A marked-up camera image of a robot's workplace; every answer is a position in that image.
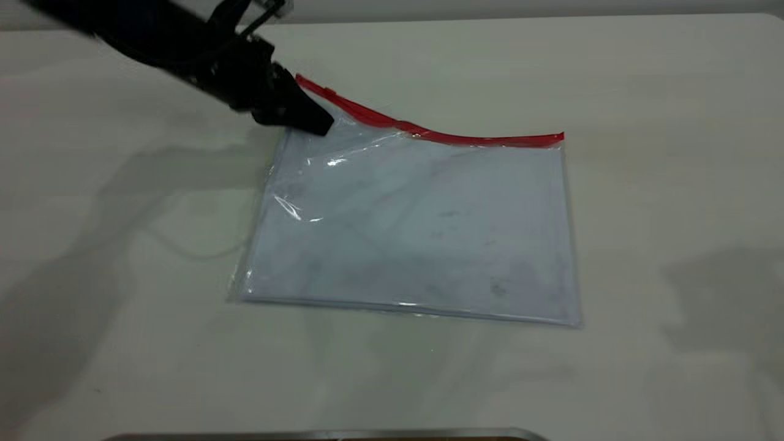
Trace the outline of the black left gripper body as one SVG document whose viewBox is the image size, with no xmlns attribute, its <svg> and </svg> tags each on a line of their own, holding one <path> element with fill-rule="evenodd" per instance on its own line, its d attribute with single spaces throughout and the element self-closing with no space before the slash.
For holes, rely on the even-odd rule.
<svg viewBox="0 0 784 441">
<path fill-rule="evenodd" d="M 197 65 L 194 86 L 233 111 L 276 115 L 275 46 L 251 36 L 217 58 Z"/>
</svg>

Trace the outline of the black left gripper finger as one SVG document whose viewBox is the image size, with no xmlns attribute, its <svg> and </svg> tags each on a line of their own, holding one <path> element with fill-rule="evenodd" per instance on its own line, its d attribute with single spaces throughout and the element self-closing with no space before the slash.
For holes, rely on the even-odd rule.
<svg viewBox="0 0 784 441">
<path fill-rule="evenodd" d="M 271 65 L 274 107 L 280 116 L 315 115 L 322 107 L 305 93 L 296 78 L 278 62 Z"/>
<path fill-rule="evenodd" d="M 335 123 L 330 113 L 318 105 L 315 108 L 272 106 L 255 109 L 251 115 L 264 126 L 288 127 L 316 136 L 325 136 Z"/>
</svg>

